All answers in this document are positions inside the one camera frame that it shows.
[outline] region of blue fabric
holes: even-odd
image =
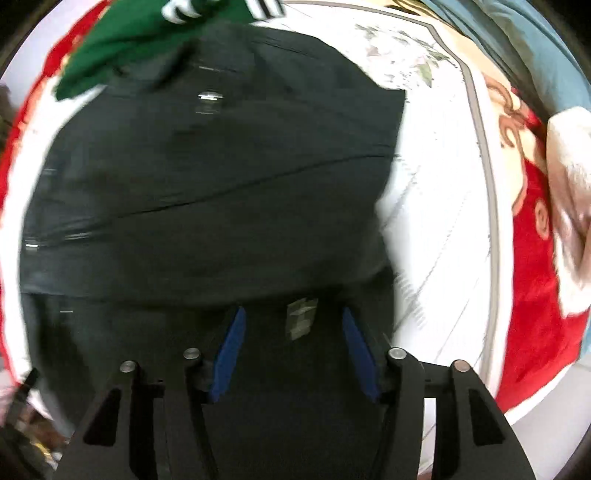
[[[574,106],[591,110],[591,85],[579,64],[526,0],[421,1],[472,39],[542,119]]]
[[[240,307],[236,312],[234,321],[217,353],[216,361],[213,365],[213,383],[209,389],[209,400],[212,402],[217,402],[230,387],[230,380],[232,379],[234,367],[236,367],[236,360],[238,359],[238,353],[240,353],[245,333],[246,312]]]
[[[371,401],[377,401],[380,391],[375,361],[349,309],[343,311],[343,333],[361,390]]]
[[[587,321],[587,329],[583,335],[583,342],[581,343],[581,357],[591,353],[591,313],[589,313],[589,320]]]

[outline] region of zipper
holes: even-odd
[[[30,253],[37,252],[40,248],[56,247],[64,242],[76,242],[94,238],[96,236],[93,232],[75,232],[61,235],[48,235],[43,239],[29,237],[23,242],[25,251]]]

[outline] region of black jacket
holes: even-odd
[[[340,315],[345,302],[385,358],[375,202],[403,105],[321,41],[266,28],[220,25],[117,72],[59,132],[24,223],[29,352],[61,431],[122,361],[152,379],[186,348],[211,362],[242,303],[229,398],[204,410],[222,478],[365,476],[381,414]],[[303,296],[320,299],[316,321],[292,342],[285,306]]]
[[[403,105],[321,41],[267,28],[218,25],[130,66],[49,151],[22,290],[210,306],[371,278]]]

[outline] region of striped green garment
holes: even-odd
[[[283,14],[279,0],[114,0],[72,55],[56,98],[106,83],[118,67],[170,50],[208,22],[250,23]]]

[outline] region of metal bolt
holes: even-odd
[[[183,357],[187,360],[196,360],[200,356],[201,352],[199,351],[199,348],[187,348],[183,353]]]
[[[121,364],[119,371],[128,374],[135,370],[135,362],[133,360],[127,360]]]
[[[403,358],[406,358],[406,350],[403,350],[402,348],[391,348],[388,350],[388,355],[394,360],[402,360]]]
[[[459,372],[468,372],[468,370],[470,370],[470,364],[465,360],[456,360],[453,363],[453,366]]]

